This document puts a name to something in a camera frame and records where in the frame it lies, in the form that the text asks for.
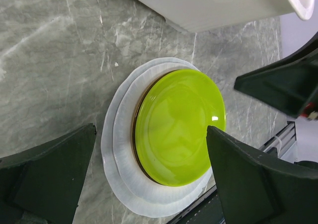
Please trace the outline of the green plate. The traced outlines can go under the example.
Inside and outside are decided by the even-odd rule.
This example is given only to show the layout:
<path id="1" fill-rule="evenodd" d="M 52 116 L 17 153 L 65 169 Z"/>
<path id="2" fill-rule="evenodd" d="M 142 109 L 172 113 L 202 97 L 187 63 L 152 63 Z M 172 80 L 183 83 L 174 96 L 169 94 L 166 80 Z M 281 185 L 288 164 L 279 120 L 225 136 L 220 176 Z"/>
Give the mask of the green plate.
<path id="1" fill-rule="evenodd" d="M 192 69 L 172 71 L 146 93 L 137 113 L 138 160 L 155 182 L 188 185 L 211 167 L 207 128 L 226 128 L 226 109 L 217 85 Z"/>

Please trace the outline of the aluminium frame rail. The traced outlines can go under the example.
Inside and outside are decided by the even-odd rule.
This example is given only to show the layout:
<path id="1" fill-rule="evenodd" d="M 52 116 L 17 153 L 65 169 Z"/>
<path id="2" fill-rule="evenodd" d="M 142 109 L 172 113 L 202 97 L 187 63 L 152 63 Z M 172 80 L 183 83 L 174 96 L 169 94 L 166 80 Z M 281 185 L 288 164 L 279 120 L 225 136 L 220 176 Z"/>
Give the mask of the aluminium frame rail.
<path id="1" fill-rule="evenodd" d="M 279 159 L 294 163 L 297 161 L 297 137 L 295 122 L 287 125 L 259 148 L 267 154 L 276 155 Z"/>

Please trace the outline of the white plastic bin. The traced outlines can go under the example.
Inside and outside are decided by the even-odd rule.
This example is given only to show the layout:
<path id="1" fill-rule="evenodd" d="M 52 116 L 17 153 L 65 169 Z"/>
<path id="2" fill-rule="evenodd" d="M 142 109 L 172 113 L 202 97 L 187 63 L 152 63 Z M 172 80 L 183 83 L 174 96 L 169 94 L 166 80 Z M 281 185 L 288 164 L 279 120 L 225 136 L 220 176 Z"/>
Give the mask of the white plastic bin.
<path id="1" fill-rule="evenodd" d="M 176 30 L 211 29 L 296 13 L 309 20 L 315 0 L 138 0 Z"/>

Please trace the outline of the white plate under stack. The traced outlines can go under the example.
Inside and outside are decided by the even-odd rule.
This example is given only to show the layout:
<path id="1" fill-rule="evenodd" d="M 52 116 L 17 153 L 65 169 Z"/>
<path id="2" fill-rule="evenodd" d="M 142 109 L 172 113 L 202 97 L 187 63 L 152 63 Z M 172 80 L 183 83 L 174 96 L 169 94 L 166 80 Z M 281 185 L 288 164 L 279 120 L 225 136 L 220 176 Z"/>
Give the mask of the white plate under stack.
<path id="1" fill-rule="evenodd" d="M 119 108 L 120 101 L 122 100 L 124 93 L 127 91 L 128 85 L 132 82 L 134 78 L 137 77 L 137 75 L 139 75 L 141 72 L 144 72 L 146 69 L 150 67 L 162 63 L 191 64 L 185 60 L 167 57 L 153 59 L 134 69 L 128 75 L 128 77 L 121 83 L 121 85 L 115 92 L 105 116 L 104 126 L 101 135 L 101 154 L 103 159 L 104 173 L 113 193 L 115 194 L 117 199 L 130 211 L 149 218 L 163 218 L 177 214 L 184 210 L 186 207 L 188 207 L 190 204 L 192 204 L 201 194 L 200 193 L 191 202 L 185 201 L 182 203 L 178 202 L 175 204 L 167 205 L 149 204 L 141 200 L 140 198 L 134 196 L 133 193 L 128 190 L 128 187 L 125 185 L 124 181 L 120 177 L 119 170 L 117 168 L 117 164 L 113 153 L 113 128 L 115 116 Z"/>

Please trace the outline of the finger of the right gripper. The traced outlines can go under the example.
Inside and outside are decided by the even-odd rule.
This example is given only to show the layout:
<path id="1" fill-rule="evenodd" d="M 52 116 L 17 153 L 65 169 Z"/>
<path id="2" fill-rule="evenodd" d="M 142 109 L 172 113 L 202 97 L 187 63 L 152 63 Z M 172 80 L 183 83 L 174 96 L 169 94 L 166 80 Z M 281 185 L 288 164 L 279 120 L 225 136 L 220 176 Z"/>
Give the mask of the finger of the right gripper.
<path id="1" fill-rule="evenodd" d="M 318 36 L 288 57 L 237 77 L 234 89 L 290 117 L 316 119 Z"/>

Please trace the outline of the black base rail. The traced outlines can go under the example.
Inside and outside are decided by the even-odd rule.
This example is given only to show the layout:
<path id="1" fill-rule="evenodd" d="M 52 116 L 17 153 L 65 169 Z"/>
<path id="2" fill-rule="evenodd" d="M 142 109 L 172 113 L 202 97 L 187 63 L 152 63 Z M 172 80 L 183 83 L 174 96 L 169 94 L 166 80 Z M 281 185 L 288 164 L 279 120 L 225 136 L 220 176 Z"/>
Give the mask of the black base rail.
<path id="1" fill-rule="evenodd" d="M 225 224 L 217 186 L 214 185 L 168 224 Z"/>

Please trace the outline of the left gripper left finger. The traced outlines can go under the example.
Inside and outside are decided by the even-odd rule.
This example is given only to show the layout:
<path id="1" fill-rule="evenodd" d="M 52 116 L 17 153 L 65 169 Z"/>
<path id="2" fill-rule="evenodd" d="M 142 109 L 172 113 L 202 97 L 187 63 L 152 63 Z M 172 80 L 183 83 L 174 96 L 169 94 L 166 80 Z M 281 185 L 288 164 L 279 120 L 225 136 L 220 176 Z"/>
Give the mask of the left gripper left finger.
<path id="1" fill-rule="evenodd" d="M 51 224 L 71 224 L 96 140 L 94 124 L 0 159 L 0 222 L 30 212 Z"/>

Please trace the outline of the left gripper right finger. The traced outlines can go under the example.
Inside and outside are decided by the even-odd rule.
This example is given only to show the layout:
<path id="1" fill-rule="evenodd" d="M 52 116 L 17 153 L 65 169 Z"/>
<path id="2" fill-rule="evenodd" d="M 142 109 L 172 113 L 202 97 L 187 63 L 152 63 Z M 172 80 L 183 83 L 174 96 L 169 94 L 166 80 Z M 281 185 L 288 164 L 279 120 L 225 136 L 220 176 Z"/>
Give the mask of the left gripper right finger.
<path id="1" fill-rule="evenodd" d="M 214 179 L 228 224 L 316 224 L 318 165 L 289 163 L 207 128 Z"/>

